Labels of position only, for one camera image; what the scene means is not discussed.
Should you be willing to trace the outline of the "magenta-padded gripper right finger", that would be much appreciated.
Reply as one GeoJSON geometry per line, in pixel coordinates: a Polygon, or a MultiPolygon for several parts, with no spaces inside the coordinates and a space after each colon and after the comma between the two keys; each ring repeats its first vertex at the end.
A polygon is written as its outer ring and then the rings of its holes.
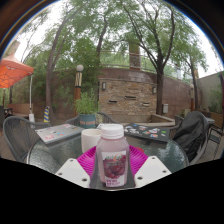
{"type": "Polygon", "coordinates": [[[130,168],[136,188],[157,181],[171,172],[157,156],[147,156],[134,146],[130,148],[130,168]]]}

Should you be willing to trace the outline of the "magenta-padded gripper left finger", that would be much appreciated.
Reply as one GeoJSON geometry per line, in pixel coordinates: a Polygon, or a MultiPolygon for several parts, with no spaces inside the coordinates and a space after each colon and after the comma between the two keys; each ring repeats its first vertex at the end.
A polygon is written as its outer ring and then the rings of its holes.
{"type": "Polygon", "coordinates": [[[69,158],[56,175],[78,186],[95,188],[99,179],[95,153],[96,147],[93,147],[77,159],[69,158]]]}

